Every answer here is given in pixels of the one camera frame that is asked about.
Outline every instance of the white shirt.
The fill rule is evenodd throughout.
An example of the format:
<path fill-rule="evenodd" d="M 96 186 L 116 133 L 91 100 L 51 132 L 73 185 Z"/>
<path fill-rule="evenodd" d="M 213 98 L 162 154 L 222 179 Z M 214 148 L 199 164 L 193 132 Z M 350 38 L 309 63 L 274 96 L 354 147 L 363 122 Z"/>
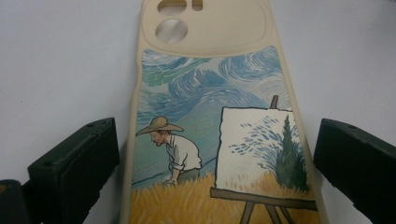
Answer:
<path fill-rule="evenodd" d="M 201 169 L 201 158 L 198 147 L 185 137 L 171 134 L 169 144 L 166 144 L 169 154 L 169 170 L 173 168 L 183 171 Z"/>

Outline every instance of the phone case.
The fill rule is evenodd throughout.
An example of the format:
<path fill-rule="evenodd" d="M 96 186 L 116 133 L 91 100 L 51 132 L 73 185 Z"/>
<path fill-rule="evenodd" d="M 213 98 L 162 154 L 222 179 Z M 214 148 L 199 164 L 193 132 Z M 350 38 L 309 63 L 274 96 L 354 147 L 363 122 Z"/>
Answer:
<path fill-rule="evenodd" d="M 267 0 L 145 0 L 120 223 L 328 223 Z"/>

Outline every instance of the white background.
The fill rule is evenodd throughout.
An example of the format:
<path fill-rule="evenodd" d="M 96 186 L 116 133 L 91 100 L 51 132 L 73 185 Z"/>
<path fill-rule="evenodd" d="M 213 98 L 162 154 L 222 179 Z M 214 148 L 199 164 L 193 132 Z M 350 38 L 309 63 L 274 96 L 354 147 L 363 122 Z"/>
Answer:
<path fill-rule="evenodd" d="M 114 117 L 125 158 L 138 0 L 0 0 L 0 179 L 86 123 Z M 272 0 L 311 152 L 322 118 L 396 145 L 396 3 Z M 118 223 L 123 162 L 86 224 Z M 330 223 L 370 223 L 320 179 Z"/>

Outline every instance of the painting print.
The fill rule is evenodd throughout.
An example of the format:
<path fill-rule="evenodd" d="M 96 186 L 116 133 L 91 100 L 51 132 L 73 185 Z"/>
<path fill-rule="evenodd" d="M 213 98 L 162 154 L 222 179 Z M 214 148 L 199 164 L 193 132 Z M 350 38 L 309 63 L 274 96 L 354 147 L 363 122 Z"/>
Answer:
<path fill-rule="evenodd" d="M 320 223 L 276 48 L 142 64 L 130 223 Z"/>

